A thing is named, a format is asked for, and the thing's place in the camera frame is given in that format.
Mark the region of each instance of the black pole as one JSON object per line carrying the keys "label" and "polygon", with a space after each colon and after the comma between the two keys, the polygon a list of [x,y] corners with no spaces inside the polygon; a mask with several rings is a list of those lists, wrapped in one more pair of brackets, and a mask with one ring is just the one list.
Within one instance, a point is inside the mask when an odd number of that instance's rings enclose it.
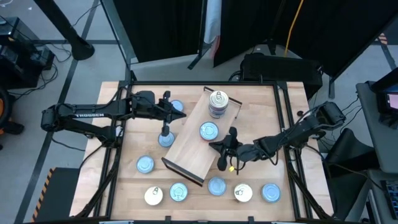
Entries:
{"label": "black pole", "polygon": [[72,47],[75,60],[84,60],[94,54],[94,47],[81,38],[54,0],[34,0]]}

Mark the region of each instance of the wooden tabletop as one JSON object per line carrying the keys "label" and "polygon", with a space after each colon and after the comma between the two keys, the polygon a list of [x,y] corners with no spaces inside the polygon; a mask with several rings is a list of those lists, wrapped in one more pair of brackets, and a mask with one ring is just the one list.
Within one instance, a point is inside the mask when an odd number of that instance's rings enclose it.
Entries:
{"label": "wooden tabletop", "polygon": [[[243,103],[238,118],[233,122],[233,126],[238,130],[238,141],[247,144],[252,143],[256,138],[280,133],[274,91],[271,86],[207,86],[214,90],[225,91],[230,97]],[[104,82],[98,103],[108,102],[117,87],[117,82]],[[304,87],[302,83],[288,83],[288,87],[294,119],[298,120],[296,113],[300,110],[308,110]],[[133,92],[153,91],[156,100],[162,97],[165,90],[170,90],[170,99],[181,100],[185,107],[184,113],[189,116],[203,92],[203,86],[134,85],[132,90]],[[282,91],[280,91],[280,98],[285,125],[288,126]],[[186,118],[173,121],[170,124],[171,132],[177,137],[185,121]],[[93,124],[106,126],[110,124],[110,119],[96,118],[93,120]],[[164,220],[165,216],[170,215],[172,220],[245,221],[248,220],[248,216],[254,216],[256,221],[294,221],[282,150],[279,151],[277,166],[273,166],[270,161],[248,162],[239,175],[236,175],[235,172],[219,171],[216,166],[217,159],[215,159],[201,188],[168,170],[160,160],[167,153],[167,149],[160,147],[157,142],[161,127],[162,122],[148,119],[135,119],[127,122],[112,219]],[[308,144],[318,148],[315,140],[310,140]],[[99,145],[98,140],[89,140],[85,156]],[[81,169],[70,215],[76,215],[83,209],[98,188],[104,152],[105,149],[101,149]],[[137,159],[144,154],[152,156],[155,160],[155,169],[150,174],[141,174],[136,169]],[[333,209],[319,155],[304,148],[302,161],[308,190],[322,208],[331,215]],[[227,183],[227,191],[220,197],[211,195],[207,189],[209,179],[214,176],[224,178]],[[183,182],[188,187],[188,197],[183,202],[174,202],[170,198],[169,188],[176,182]],[[246,203],[239,203],[233,195],[234,186],[241,182],[249,184],[253,190],[253,198]],[[268,183],[275,183],[280,187],[282,197],[279,202],[267,203],[262,199],[261,187]],[[163,190],[164,198],[159,205],[150,206],[145,203],[144,194],[149,187],[155,185]],[[298,189],[297,193],[301,216],[305,217],[302,194]],[[105,213],[107,199],[108,193],[105,192],[101,214]]]}

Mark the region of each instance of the silver can lid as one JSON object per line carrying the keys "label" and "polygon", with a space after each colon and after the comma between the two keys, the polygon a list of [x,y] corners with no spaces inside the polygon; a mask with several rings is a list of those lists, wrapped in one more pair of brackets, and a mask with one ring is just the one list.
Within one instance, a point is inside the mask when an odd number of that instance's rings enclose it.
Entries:
{"label": "silver can lid", "polygon": [[225,180],[221,177],[213,177],[209,181],[208,188],[212,195],[221,196],[226,190]]}
{"label": "silver can lid", "polygon": [[149,187],[145,192],[144,199],[148,205],[157,205],[163,199],[163,191],[160,187]]}
{"label": "silver can lid", "polygon": [[154,170],[155,162],[151,156],[141,156],[137,161],[137,170],[140,173],[148,174]]}
{"label": "silver can lid", "polygon": [[253,191],[247,184],[238,184],[234,189],[235,198],[240,202],[248,202],[253,196]]}
{"label": "silver can lid", "polygon": [[262,187],[261,195],[265,201],[275,203],[280,199],[280,189],[276,184],[266,184]]}
{"label": "silver can lid", "polygon": [[172,100],[171,104],[173,104],[173,107],[178,111],[182,112],[184,110],[184,104],[179,100]]}
{"label": "silver can lid", "polygon": [[213,122],[204,122],[200,126],[200,136],[207,141],[211,141],[217,138],[218,127]]}
{"label": "silver can lid", "polygon": [[159,135],[158,142],[162,147],[170,147],[174,142],[174,134],[169,131],[167,136]]}
{"label": "silver can lid", "polygon": [[183,201],[188,195],[187,186],[183,183],[175,183],[170,188],[170,197],[176,201],[181,202]]}
{"label": "silver can lid", "polygon": [[217,108],[224,108],[228,105],[229,97],[223,91],[214,91],[210,94],[210,105]]}

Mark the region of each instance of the can lid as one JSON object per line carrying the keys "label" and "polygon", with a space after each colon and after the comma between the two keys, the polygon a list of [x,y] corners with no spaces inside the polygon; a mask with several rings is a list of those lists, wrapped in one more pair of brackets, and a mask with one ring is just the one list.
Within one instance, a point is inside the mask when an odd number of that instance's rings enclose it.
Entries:
{"label": "can lid", "polygon": [[184,110],[184,104],[180,100],[172,100],[171,104],[173,104],[173,107],[178,111],[182,112]]}
{"label": "can lid", "polygon": [[163,191],[160,187],[149,187],[145,192],[144,199],[148,205],[157,205],[163,199]]}
{"label": "can lid", "polygon": [[176,201],[181,202],[183,201],[188,195],[187,186],[183,183],[175,183],[170,188],[170,197]]}
{"label": "can lid", "polygon": [[143,174],[150,173],[154,166],[155,162],[150,156],[141,156],[137,161],[137,170]]}
{"label": "can lid", "polygon": [[213,122],[204,122],[200,126],[200,136],[207,141],[214,140],[218,135],[218,127]]}
{"label": "can lid", "polygon": [[163,147],[170,147],[174,142],[174,134],[169,132],[167,136],[159,135],[158,142]]}
{"label": "can lid", "polygon": [[234,189],[234,195],[240,202],[248,202],[253,196],[253,191],[247,184],[238,184]]}
{"label": "can lid", "polygon": [[262,187],[261,195],[267,202],[275,203],[280,199],[280,189],[276,184],[266,184]]}
{"label": "can lid", "polygon": [[221,196],[226,190],[225,180],[221,177],[213,177],[209,181],[208,188],[212,195]]}
{"label": "can lid", "polygon": [[228,105],[229,97],[223,91],[214,91],[210,94],[210,104],[212,106],[223,108]]}

